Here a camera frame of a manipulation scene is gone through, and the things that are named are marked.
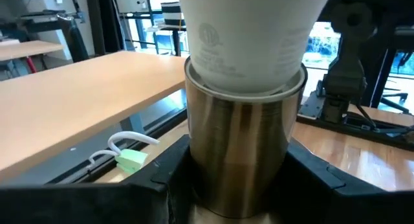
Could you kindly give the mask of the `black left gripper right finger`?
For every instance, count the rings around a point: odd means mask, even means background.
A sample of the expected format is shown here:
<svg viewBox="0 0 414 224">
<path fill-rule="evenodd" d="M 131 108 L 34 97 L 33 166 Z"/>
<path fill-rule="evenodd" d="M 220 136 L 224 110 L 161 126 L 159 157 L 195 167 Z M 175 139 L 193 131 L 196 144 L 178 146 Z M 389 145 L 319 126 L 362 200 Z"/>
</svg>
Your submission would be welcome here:
<svg viewBox="0 0 414 224">
<path fill-rule="evenodd" d="M 284 224 L 414 224 L 414 191 L 387 192 L 292 139 L 269 191 Z"/>
</svg>

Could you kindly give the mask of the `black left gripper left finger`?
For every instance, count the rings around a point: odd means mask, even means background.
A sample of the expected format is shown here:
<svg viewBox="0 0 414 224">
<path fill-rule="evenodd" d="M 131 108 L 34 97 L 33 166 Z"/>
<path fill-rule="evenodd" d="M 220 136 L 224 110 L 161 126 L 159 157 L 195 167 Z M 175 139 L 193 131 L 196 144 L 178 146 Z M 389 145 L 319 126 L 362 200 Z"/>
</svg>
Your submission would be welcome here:
<svg viewBox="0 0 414 224">
<path fill-rule="evenodd" d="M 188 224 L 189 140 L 119 183 L 0 188 L 0 224 Z"/>
</svg>

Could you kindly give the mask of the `brass lamp base with socket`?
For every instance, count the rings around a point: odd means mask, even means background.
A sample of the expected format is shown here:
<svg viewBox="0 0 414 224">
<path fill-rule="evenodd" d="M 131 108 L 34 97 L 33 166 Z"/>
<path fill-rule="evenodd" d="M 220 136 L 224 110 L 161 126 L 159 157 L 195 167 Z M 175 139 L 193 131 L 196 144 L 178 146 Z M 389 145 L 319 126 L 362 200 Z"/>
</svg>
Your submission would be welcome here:
<svg viewBox="0 0 414 224">
<path fill-rule="evenodd" d="M 237 96 L 206 85 L 184 64 L 194 190 L 201 204 L 226 218 L 263 209 L 292 136 L 307 82 L 304 65 L 287 87 L 267 96 Z"/>
</svg>

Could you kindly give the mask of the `white lightbulb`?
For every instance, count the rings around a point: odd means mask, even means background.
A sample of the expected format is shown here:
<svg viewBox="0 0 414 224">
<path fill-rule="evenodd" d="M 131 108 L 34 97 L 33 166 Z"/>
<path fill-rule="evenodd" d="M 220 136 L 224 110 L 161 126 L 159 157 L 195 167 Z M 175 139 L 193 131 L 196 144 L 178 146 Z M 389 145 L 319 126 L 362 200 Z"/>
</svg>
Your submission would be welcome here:
<svg viewBox="0 0 414 224">
<path fill-rule="evenodd" d="M 179 1 L 203 81 L 230 93 L 270 93 L 298 72 L 328 0 Z"/>
</svg>

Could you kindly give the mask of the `beige wooden desk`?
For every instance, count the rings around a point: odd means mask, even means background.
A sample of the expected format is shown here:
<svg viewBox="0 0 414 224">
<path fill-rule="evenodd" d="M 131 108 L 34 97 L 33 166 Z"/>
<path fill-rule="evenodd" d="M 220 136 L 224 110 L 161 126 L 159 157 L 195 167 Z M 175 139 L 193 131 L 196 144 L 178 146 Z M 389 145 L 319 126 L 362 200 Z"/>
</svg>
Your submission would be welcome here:
<svg viewBox="0 0 414 224">
<path fill-rule="evenodd" d="M 184 62 L 120 51 L 0 82 L 0 182 L 182 89 Z"/>
</svg>

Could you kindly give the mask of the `red bar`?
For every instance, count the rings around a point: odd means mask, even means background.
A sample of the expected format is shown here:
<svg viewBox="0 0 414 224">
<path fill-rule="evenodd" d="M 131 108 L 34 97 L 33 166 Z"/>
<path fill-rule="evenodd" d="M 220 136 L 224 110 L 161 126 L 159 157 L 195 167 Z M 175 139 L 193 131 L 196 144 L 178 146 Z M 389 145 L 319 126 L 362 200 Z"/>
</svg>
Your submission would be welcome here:
<svg viewBox="0 0 414 224">
<path fill-rule="evenodd" d="M 32 61 L 32 58 L 30 56 L 26 57 L 26 62 L 27 62 L 27 65 L 30 69 L 30 72 L 31 73 L 37 73 L 36 66 L 34 65 L 34 62 Z"/>
</svg>

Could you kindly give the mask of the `black machine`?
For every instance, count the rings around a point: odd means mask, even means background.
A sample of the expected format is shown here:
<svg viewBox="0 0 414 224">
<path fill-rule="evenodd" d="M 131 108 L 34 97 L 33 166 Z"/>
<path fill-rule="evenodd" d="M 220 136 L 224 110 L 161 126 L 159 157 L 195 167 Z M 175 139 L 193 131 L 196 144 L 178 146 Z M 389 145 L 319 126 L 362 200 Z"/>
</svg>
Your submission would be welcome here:
<svg viewBox="0 0 414 224">
<path fill-rule="evenodd" d="M 83 12 L 44 10 L 22 15 L 17 20 L 28 33 L 61 30 L 73 62 L 80 62 L 87 60 L 89 55 L 76 23 L 77 19 L 82 23 L 85 22 Z"/>
</svg>

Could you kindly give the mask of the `light wooden desk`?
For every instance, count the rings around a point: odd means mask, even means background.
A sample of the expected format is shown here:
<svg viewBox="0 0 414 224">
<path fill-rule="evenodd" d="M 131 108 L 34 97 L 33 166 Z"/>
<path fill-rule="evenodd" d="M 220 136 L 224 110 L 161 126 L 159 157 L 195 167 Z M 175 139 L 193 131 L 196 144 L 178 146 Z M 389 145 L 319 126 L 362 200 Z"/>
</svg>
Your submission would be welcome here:
<svg viewBox="0 0 414 224">
<path fill-rule="evenodd" d="M 8 39 L 0 42 L 0 61 L 25 58 L 37 54 L 46 54 L 62 50 L 63 45 L 46 41 L 20 42 L 17 39 Z"/>
</svg>

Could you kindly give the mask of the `black pillar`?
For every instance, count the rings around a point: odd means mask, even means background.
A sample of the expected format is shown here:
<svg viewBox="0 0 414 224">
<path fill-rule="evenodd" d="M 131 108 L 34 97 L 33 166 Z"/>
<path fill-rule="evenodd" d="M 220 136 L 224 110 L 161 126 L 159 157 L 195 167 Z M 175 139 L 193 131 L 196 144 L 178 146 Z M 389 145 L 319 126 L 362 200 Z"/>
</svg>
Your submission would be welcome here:
<svg viewBox="0 0 414 224">
<path fill-rule="evenodd" d="M 125 49 L 116 0 L 87 0 L 95 55 Z"/>
</svg>

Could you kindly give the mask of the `black white striped cylinder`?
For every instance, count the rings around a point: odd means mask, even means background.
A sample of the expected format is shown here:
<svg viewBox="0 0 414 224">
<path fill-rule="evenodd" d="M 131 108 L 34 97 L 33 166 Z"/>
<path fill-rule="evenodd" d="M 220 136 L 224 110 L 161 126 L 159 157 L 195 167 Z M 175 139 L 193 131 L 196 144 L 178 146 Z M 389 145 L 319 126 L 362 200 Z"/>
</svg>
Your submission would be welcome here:
<svg viewBox="0 0 414 224">
<path fill-rule="evenodd" d="M 166 25 L 185 27 L 184 14 L 179 1 L 161 3 L 162 16 Z"/>
</svg>

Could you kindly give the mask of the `mint green inline switch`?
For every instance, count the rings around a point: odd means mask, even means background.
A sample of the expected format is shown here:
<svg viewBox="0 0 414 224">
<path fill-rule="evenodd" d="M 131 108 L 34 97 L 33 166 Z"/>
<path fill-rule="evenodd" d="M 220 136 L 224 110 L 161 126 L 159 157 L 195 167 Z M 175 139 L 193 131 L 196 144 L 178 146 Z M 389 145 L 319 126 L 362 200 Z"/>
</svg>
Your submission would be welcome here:
<svg viewBox="0 0 414 224">
<path fill-rule="evenodd" d="M 118 168 L 127 174 L 134 174 L 143 167 L 147 156 L 147 153 L 141 151 L 124 149 L 121 151 L 121 154 L 115 156 L 114 159 L 117 162 L 116 166 Z"/>
</svg>

